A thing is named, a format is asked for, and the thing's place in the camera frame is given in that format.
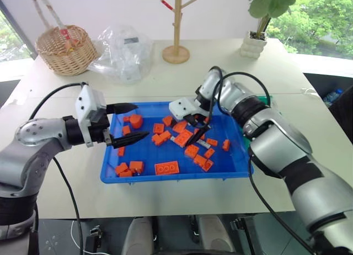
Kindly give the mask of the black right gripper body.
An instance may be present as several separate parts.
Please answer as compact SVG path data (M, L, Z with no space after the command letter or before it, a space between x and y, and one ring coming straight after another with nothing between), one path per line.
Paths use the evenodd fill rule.
M196 121L195 121L195 119L194 119L194 115L195 114L187 114L187 115L185 115L184 117L183 117L183 119L185 120L185 121L187 121L191 126L193 126L193 127L195 127L195 126L203 126L203 125L205 125L205 124L208 124L209 123L209 115L203 115L203 116L205 116L206 117L206 123L205 124L198 124Z

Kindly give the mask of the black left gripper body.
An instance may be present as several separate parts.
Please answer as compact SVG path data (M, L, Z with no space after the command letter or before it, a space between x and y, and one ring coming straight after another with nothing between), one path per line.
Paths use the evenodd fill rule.
M106 113L104 113L96 123L91 122L91 126L88 129L92 142L104 142L107 146L112 145L109 127L110 121Z

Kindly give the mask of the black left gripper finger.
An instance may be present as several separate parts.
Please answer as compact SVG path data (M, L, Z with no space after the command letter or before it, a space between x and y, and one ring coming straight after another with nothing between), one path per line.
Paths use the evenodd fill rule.
M106 114L125 114L137 109L138 106L132 103L114 103L106 106Z
M123 137L111 138L111 145L113 148L121 148L129 145L133 145L136 142L144 139L149 135L148 131L132 132Z

